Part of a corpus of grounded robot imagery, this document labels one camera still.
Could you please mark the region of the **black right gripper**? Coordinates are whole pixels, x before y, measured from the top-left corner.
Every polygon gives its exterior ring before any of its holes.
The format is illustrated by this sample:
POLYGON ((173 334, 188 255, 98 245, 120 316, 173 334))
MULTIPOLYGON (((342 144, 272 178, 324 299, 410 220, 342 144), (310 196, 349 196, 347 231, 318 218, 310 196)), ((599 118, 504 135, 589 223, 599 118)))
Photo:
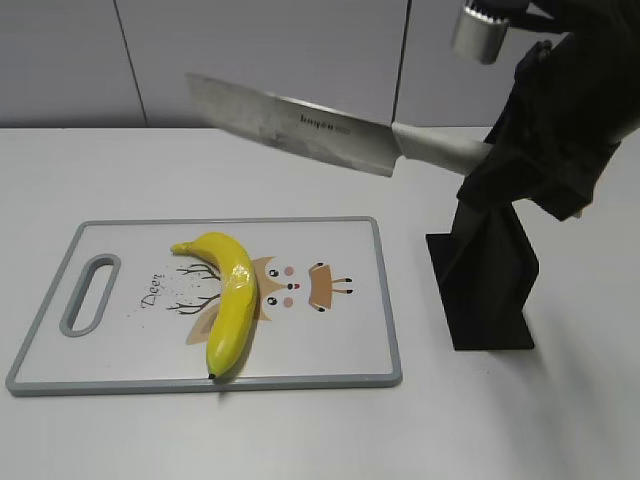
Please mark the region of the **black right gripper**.
POLYGON ((561 33, 519 61, 508 100, 486 143, 491 150, 457 197, 479 210, 529 199, 559 221, 593 200, 622 140, 639 127, 639 4, 636 1, 474 1, 514 27, 561 33))

